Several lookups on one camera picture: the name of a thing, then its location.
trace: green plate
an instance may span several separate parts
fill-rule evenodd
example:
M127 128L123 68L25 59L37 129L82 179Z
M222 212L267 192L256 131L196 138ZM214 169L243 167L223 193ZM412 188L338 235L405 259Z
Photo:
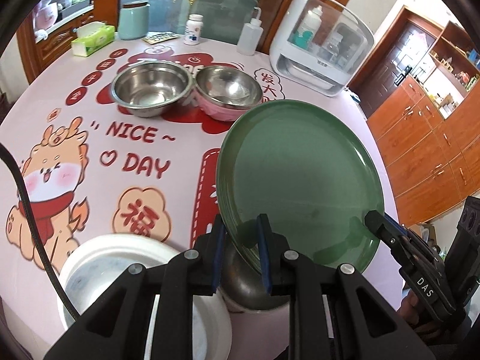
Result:
M345 124L312 104L276 100L243 115L218 157L217 197L237 250L258 271L258 214L325 266L363 272L378 248L363 223L368 211L384 212L375 165Z

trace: clear bottle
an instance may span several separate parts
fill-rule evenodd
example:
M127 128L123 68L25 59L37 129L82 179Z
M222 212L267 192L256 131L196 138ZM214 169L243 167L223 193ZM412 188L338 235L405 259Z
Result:
M189 15L187 23L185 24L185 36L183 38L184 44L198 44L200 43L200 32L203 27L202 15Z
M338 49L338 45L342 41L342 39L342 35L337 32L333 33L330 39L328 39L328 41L321 46L320 51L318 52L318 56L324 61L335 64L338 58L338 53L340 52Z
M252 17L250 23L245 23L240 34L240 38L237 43L237 51L244 56L252 56L255 54L258 42L263 33L262 21L260 15L262 10L259 7L254 9L258 10L257 17Z
M359 46L355 43L351 44L350 47L340 54L337 59L337 66L345 70L345 66L351 61L355 53L357 52Z
M308 50L311 40L322 25L322 7L319 5L309 10L297 30L293 34L293 43L304 50Z

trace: metal screw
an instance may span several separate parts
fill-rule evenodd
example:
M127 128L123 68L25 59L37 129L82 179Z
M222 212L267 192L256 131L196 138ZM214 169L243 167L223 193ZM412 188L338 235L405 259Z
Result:
M351 275L355 272L355 267L352 264L342 264L340 265L340 271L345 275Z
M128 267L128 272L130 272L132 275L137 275L142 271L142 269L143 266L141 264L135 263Z
M299 254L294 250L288 250L283 255L288 260L296 260L299 257Z
M198 256L199 256L199 253L198 251L196 251L195 249L188 249L184 254L183 256L187 259L187 260L195 260Z

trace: round table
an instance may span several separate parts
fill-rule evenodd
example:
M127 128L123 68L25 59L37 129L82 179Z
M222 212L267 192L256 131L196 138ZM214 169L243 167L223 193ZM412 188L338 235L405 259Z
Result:
M31 199L49 216L40 221L39 231L57 271L79 244L112 232L143 234L186 250L218 213L215 166L231 123L214 121L188 102L152 119L132 116L112 103L111 81L121 68L140 60L173 61L193 74L213 64L234 66L255 77L264 101L297 99L331 112L370 153L382 182L385 211L397 218L375 141L345 91L328 98L280 78L267 55L243 56L234 45L214 40L196 46L181 39L156 46L116 40L88 58L64 54L26 90L0 127L1 141L22 169ZM46 344L45 351L63 333L57 298L39 268L14 180L1 167L0 219L6 233L0 237L0 296L32 336ZM386 245L380 244L364 275L399 307L402 279ZM275 358L288 344L287 314L285 308L262 315L231 314L229 359ZM32 345L18 339L27 348Z

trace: green tissue pack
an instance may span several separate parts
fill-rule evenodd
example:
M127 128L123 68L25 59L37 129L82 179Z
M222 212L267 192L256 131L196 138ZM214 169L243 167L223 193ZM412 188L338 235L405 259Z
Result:
M72 40L71 49L76 56L89 56L114 40L115 26L94 21L77 29L77 39Z

